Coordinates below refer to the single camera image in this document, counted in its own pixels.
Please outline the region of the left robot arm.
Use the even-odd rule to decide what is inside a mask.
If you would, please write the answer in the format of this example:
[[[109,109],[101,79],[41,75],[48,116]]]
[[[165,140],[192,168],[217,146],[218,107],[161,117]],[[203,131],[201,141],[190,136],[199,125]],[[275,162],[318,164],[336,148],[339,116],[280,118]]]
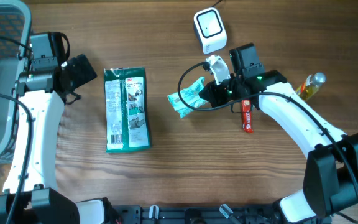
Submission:
[[[105,223],[101,199],[73,202],[58,192],[55,177],[57,134],[66,96],[96,78],[84,55],[70,58],[61,32],[30,37],[32,58],[12,101],[19,125],[12,166],[0,195],[0,223]]]

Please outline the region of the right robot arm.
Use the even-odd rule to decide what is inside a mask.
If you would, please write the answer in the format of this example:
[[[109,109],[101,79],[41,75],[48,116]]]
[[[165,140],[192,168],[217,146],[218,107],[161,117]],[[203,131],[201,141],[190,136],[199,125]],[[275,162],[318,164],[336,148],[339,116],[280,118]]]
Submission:
[[[234,71],[212,55],[203,68],[214,76],[200,92],[213,109],[250,100],[273,118],[306,157],[301,190],[279,201],[287,223],[326,218],[358,204],[358,133],[348,135],[323,119],[277,70],[265,71],[254,44],[230,50]]]

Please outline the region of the white barcode scanner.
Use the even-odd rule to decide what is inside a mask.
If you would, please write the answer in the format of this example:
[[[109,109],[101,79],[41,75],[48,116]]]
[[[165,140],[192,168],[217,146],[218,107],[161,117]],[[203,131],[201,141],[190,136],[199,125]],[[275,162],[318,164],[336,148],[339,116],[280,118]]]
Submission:
[[[193,16],[193,29],[206,55],[224,48],[227,44],[223,20],[215,7],[198,11]]]

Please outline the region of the yellow oil bottle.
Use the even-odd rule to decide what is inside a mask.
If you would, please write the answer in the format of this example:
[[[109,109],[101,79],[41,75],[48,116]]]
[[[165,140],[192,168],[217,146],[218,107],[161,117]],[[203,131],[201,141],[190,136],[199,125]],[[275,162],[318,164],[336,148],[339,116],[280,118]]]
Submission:
[[[326,81],[326,75],[318,72],[309,75],[307,79],[295,90],[296,94],[303,100],[308,101]]]

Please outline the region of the light green plastic sachet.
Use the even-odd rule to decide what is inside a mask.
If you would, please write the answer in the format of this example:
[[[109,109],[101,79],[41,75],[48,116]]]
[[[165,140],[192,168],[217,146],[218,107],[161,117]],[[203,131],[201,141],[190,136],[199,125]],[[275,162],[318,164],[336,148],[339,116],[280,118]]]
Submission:
[[[180,91],[184,101],[192,107],[199,108],[207,103],[206,100],[202,99],[199,96],[200,91],[204,88],[204,77],[200,77],[188,88],[182,89]],[[172,105],[173,109],[180,115],[180,118],[183,119],[185,116],[189,115],[193,109],[185,106],[181,99],[178,96],[178,93],[173,93],[167,96],[168,101]]]

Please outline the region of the green 3M gloves package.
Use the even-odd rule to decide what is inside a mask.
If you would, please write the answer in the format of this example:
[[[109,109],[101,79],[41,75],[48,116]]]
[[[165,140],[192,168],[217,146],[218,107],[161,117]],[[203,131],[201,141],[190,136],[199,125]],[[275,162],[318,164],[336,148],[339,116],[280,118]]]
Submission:
[[[106,152],[127,153],[151,147],[144,67],[104,70]]]

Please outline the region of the red Nescafe coffee stick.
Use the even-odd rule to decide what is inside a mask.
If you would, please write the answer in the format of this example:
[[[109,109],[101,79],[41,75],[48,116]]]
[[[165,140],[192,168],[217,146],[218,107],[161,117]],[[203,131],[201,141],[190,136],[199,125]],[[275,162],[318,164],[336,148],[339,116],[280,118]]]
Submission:
[[[253,133],[252,128],[252,104],[250,100],[242,100],[241,102],[241,118],[242,128],[246,133]]]

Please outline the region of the grey plastic mesh basket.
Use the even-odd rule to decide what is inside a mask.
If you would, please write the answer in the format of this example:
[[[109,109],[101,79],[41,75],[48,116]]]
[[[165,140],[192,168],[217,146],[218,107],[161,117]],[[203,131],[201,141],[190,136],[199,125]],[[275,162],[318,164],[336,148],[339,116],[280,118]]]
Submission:
[[[0,164],[12,162],[19,117],[13,101],[21,72],[28,69],[32,16],[18,0],[0,0]]]

